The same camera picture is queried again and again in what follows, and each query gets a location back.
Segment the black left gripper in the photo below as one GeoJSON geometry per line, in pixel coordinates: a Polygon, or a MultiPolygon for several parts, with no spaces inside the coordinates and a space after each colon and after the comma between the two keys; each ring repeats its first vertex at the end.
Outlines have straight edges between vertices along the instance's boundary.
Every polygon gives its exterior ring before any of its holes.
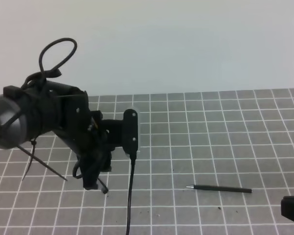
{"type": "Polygon", "coordinates": [[[53,131],[76,154],[83,187],[97,189],[100,171],[111,171],[112,146],[101,111],[89,109],[86,92],[46,82],[39,89],[39,134],[53,131]]]}

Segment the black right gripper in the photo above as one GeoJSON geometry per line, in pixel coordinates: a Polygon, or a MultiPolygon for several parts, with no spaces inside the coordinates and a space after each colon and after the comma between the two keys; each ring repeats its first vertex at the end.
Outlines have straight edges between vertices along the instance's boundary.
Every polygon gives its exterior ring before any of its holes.
{"type": "Polygon", "coordinates": [[[284,196],[281,200],[281,215],[294,222],[294,196],[284,196]]]}

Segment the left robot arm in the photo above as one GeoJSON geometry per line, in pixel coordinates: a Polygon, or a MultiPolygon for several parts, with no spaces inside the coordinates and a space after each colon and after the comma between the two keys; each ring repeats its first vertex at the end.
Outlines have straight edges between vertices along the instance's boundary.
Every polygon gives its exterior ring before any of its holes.
{"type": "Polygon", "coordinates": [[[87,93],[51,81],[5,87],[0,94],[0,148],[21,148],[48,132],[76,154],[73,177],[86,190],[97,189],[99,175],[111,170],[115,146],[102,113],[89,109],[87,93]]]}

